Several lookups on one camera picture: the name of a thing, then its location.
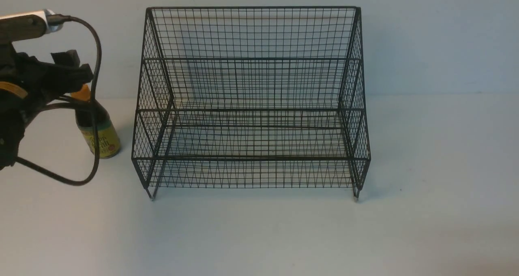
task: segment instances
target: yellow label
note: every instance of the yellow label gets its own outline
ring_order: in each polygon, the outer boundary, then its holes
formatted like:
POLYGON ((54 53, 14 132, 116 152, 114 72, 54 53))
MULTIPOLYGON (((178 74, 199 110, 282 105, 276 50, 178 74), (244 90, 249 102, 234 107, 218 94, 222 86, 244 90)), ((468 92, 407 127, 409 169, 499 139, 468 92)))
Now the yellow label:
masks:
MULTIPOLYGON (((115 128, 112 123, 109 125, 99 125, 99 157, 100 158, 111 158, 121 149, 121 142, 115 132, 115 128)), ((90 147, 90 151, 94 153, 94 135, 92 128, 80 128, 85 141, 90 147)))
POLYGON ((5 90, 10 93, 13 93, 14 95, 17 95, 20 99, 24 99, 28 95, 27 91, 22 89, 20 86, 6 81, 0 81, 0 90, 5 90))

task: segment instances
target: metal frame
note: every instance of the metal frame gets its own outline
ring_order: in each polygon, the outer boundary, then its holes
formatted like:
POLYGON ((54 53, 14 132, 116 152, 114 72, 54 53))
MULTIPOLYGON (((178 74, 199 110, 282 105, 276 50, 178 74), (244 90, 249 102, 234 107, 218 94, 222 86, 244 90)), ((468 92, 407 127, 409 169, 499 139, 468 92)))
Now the metal frame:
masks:
POLYGON ((132 161, 150 198, 350 187, 358 199, 371 161, 362 50, 355 6, 148 8, 132 161))

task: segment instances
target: cable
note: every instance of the cable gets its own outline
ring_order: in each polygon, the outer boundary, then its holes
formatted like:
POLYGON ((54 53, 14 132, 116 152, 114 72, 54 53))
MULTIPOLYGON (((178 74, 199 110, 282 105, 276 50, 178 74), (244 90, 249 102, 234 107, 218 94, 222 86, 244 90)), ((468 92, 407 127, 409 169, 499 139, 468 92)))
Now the cable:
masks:
POLYGON ((90 112, 90 107, 88 103, 82 104, 75 104, 75 103, 55 103, 50 104, 47 106, 44 106, 41 112, 48 111, 48 110, 55 110, 55 109, 72 109, 72 110, 80 110, 80 111, 87 111, 90 112))
MULTIPOLYGON (((101 67, 101 56, 102 56, 101 41, 99 40, 99 36, 97 35, 96 30, 89 23, 87 23, 86 21, 84 21, 78 17, 51 15, 47 18, 47 21, 50 25, 62 24, 66 21, 74 21, 76 23, 80 23, 83 26, 87 27, 87 29, 92 33, 94 40, 96 41, 96 49, 97 49, 96 67, 94 68, 94 72, 93 72, 93 77, 92 77, 92 82, 91 82, 91 91, 90 91, 91 95, 90 95, 90 102, 89 102, 90 114, 92 117, 92 126, 93 126, 93 132, 94 132, 94 164, 92 166, 92 171, 90 172, 90 174, 88 175, 88 177, 86 179, 84 179, 82 181, 75 181, 75 180, 69 180, 67 178, 64 178, 52 171, 49 171, 48 169, 45 169, 39 165, 36 165, 35 163, 32 163, 24 158, 20 158, 19 156, 17 156, 15 158, 15 162, 18 162, 21 165, 25 165, 26 167, 29 167, 29 168, 33 169, 34 171, 38 171, 39 173, 49 176, 50 178, 53 178, 54 180, 57 180, 64 184, 71 185, 71 186, 83 186, 83 185, 89 183, 94 178, 94 175, 96 174, 98 167, 99 167, 100 154, 99 154, 99 134, 98 134, 97 114, 96 114, 96 88, 97 88, 97 80, 98 80, 98 76, 99 76, 99 69, 101 67)), ((55 108, 65 108, 65 105, 63 105, 63 103, 57 103, 56 105, 59 105, 59 104, 61 104, 60 107, 58 107, 58 106, 54 106, 54 107, 55 108)))

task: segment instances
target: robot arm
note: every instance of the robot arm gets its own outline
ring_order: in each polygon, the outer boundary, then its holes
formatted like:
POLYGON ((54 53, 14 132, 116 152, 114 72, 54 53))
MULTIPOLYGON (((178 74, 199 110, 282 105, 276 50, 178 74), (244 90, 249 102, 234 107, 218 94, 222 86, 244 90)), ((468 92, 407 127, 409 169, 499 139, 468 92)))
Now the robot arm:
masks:
MULTIPOLYGON (((47 176, 69 185, 84 185, 91 180, 99 163, 99 142, 95 137, 95 161, 90 176, 83 181, 65 179, 18 157, 18 145, 25 128, 48 104, 56 99, 69 101, 63 108, 92 110, 85 104, 63 97, 79 91, 92 81, 92 100, 95 101, 97 75, 101 62, 101 45, 95 30, 85 21, 71 16, 54 14, 50 10, 0 17, 0 170, 19 162, 47 176), (98 60, 94 73, 88 64, 80 65, 74 50, 52 53, 54 63, 40 62, 34 56, 17 53, 14 41, 34 39, 61 29, 66 21, 82 23, 90 29, 97 43, 98 60)), ((92 113, 94 136, 97 136, 95 112, 92 113)))

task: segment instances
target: paint bottle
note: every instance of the paint bottle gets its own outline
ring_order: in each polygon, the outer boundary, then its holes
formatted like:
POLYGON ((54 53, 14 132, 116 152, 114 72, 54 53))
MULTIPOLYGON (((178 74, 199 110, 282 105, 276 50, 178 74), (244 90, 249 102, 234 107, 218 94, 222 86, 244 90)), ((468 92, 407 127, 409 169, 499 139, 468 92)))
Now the paint bottle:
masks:
MULTIPOLYGON (((90 89, 84 84, 79 92, 72 93, 71 96, 84 102, 90 102, 90 89)), ((115 132, 108 112, 97 101, 96 116, 98 121, 99 157, 111 158, 121 149, 121 142, 117 132, 115 132)), ((90 112, 76 110, 76 124, 90 147, 90 151, 94 153, 94 129, 90 112)))

